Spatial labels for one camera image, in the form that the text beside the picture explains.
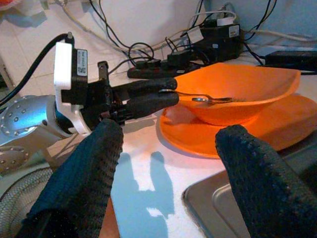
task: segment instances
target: white bracket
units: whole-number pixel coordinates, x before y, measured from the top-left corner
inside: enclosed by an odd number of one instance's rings
[[[91,133],[86,125],[80,109],[83,105],[72,105],[64,103],[61,97],[62,90],[71,89],[71,68],[72,68],[72,45],[58,42],[55,51],[54,63],[54,87],[56,94],[57,110],[67,117],[74,125],[76,131],[83,136]]]

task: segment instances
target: orange saucer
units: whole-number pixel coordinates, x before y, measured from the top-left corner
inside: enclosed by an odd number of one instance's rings
[[[175,147],[195,155],[219,158],[215,135],[224,126],[202,122],[181,105],[165,109],[159,125],[163,137]],[[242,125],[276,151],[282,150],[316,129],[317,104],[306,97],[291,95],[263,109],[256,119]]]

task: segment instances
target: label sticker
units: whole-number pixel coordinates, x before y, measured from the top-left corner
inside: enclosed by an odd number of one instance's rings
[[[77,75],[87,76],[87,50],[77,50]]]
[[[235,36],[239,36],[239,31],[240,31],[240,27],[239,25],[235,25],[235,26],[230,26],[229,27],[229,37],[235,37]]]
[[[193,29],[190,29],[187,32],[187,34],[188,34],[188,38],[192,44],[204,39],[202,32],[200,31],[199,26],[196,26]]]

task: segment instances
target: white cable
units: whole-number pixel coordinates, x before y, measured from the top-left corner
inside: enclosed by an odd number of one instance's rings
[[[203,15],[203,14],[212,14],[212,13],[230,13],[230,14],[233,15],[234,20],[237,18],[237,14],[236,14],[236,13],[234,13],[234,12],[232,12],[232,11],[227,11],[227,10],[199,12],[199,13],[196,13],[195,15],[193,15],[193,16],[190,18],[189,24],[188,24],[188,28],[190,28],[191,22],[192,22],[192,20],[193,20],[193,18],[194,18],[195,16],[199,16],[199,15]]]
[[[317,38],[311,38],[311,39],[310,38],[303,38],[303,37],[291,36],[291,35],[283,34],[280,32],[275,32],[275,31],[269,31],[269,30],[251,30],[250,32],[270,34],[270,35],[279,36],[279,37],[283,37],[283,38],[294,40],[294,41],[303,41],[303,42],[317,41]]]
[[[121,47],[118,47],[118,46],[115,46],[114,44],[110,43],[106,38],[102,37],[101,35],[99,35],[98,33],[94,32],[93,30],[91,30],[90,28],[88,28],[87,26],[83,25],[80,21],[78,21],[75,16],[68,10],[68,8],[64,5],[62,5],[62,8],[65,12],[65,14],[69,17],[70,20],[72,20],[74,23],[76,23],[78,26],[80,26],[80,28],[82,28],[85,32],[88,32],[92,35],[94,35],[95,37],[97,37],[98,39],[102,40],[103,42],[105,42],[107,45],[111,46],[112,48],[116,49],[116,50],[120,50],[120,51],[127,51],[127,49],[125,48],[121,48]],[[180,30],[176,33],[174,33],[173,35],[169,36],[168,39],[176,36],[177,34],[179,33],[182,33],[184,31],[186,31],[187,29],[183,29],[183,30]],[[178,41],[180,40],[181,38],[177,38],[177,39],[174,39],[173,42],[175,41]],[[153,50],[156,51],[156,50],[159,50],[160,47],[157,47],[157,46],[160,46],[162,44],[164,44],[165,40],[162,40],[161,42],[158,42],[154,45],[152,45],[151,47],[153,47]],[[141,47],[141,48],[133,48],[132,51],[137,51],[137,50],[146,50],[148,49],[148,47]]]

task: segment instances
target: wall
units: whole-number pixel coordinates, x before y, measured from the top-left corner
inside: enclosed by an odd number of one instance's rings
[[[215,10],[228,2],[227,0],[204,0],[207,10]],[[240,18],[242,29],[249,30],[261,20],[268,0],[230,0]],[[317,38],[317,1],[315,0],[278,0],[272,15],[261,29],[287,34],[300,34]],[[282,46],[317,47],[314,43],[279,40],[278,37],[256,35],[251,44],[270,44]]]
[[[107,20],[126,44],[137,41],[154,44],[187,27],[198,0],[103,0]],[[103,25],[87,2],[69,2],[67,7],[82,23],[104,34]],[[89,79],[98,77],[97,62],[107,60],[113,68],[125,57],[99,39],[81,30],[57,4],[34,17],[9,10],[0,18],[0,55],[17,84],[42,48],[56,35],[71,31],[76,47],[88,50]],[[50,51],[21,91],[22,95],[53,94],[54,50]],[[117,72],[127,70],[124,65]]]

